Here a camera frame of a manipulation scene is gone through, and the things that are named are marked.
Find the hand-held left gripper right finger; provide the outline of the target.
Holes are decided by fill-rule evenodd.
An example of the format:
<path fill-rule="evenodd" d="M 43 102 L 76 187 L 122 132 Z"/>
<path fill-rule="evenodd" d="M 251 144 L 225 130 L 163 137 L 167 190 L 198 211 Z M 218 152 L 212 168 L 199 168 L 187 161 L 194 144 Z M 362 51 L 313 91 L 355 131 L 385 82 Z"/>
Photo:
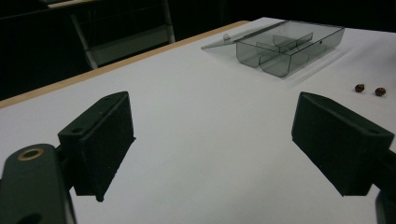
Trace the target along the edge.
<path fill-rule="evenodd" d="M 327 97 L 301 92 L 292 141 L 343 196 L 365 196 L 372 185 L 395 195 L 394 134 Z"/>

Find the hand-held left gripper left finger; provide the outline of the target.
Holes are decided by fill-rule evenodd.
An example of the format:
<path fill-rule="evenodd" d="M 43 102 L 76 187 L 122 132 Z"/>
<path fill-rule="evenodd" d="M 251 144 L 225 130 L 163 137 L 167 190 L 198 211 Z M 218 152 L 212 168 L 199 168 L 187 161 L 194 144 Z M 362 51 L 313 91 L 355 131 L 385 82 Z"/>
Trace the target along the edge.
<path fill-rule="evenodd" d="M 63 128 L 58 138 L 66 186 L 78 196 L 101 202 L 135 140 L 129 93 L 101 98 Z"/>

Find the clear grey plastic compartment box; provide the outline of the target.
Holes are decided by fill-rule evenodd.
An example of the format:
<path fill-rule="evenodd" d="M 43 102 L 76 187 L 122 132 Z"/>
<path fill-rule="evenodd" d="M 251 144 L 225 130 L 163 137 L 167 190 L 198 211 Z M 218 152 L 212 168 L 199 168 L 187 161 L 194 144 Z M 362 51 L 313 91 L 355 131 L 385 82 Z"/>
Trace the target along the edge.
<path fill-rule="evenodd" d="M 345 28 L 302 21 L 280 21 L 202 46 L 213 49 L 235 45 L 236 59 L 276 77 L 287 77 L 334 50 Z"/>

